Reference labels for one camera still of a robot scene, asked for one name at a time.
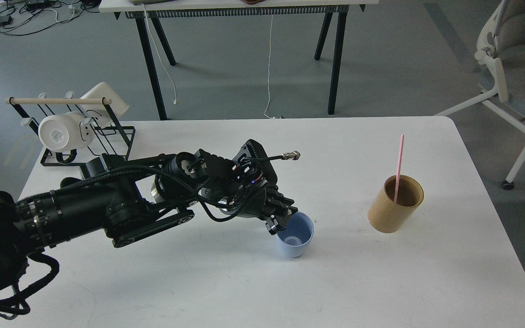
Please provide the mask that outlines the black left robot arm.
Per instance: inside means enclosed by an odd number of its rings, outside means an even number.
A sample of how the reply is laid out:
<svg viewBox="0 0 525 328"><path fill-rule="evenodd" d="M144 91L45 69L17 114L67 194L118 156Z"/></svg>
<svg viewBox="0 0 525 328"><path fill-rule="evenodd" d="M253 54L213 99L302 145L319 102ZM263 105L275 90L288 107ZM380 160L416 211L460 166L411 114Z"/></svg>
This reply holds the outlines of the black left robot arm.
<svg viewBox="0 0 525 328"><path fill-rule="evenodd" d="M18 202L0 191L0 317L28 314L27 298L59 273L45 248L99 229L121 248L190 221L200 204L216 222L257 218L272 235L283 231L298 209L279 192L271 161L299 158L268 156L252 139L233 159L202 149L137 160L101 155L60 189Z"/></svg>

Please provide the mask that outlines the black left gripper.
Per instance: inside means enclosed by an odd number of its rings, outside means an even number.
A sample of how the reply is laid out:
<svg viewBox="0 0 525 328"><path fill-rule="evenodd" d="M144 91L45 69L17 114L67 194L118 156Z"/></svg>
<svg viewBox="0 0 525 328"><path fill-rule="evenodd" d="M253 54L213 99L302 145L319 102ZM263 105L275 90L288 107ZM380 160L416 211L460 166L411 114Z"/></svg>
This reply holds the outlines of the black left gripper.
<svg viewBox="0 0 525 328"><path fill-rule="evenodd" d="M280 155L269 156L263 146L248 139L233 159L199 149L196 152L196 201L211 219L208 209L215 206L225 214L222 220L236 216L265 221L271 235L286 229L299 210L294 200L278 191L277 175L271 165Z"/></svg>

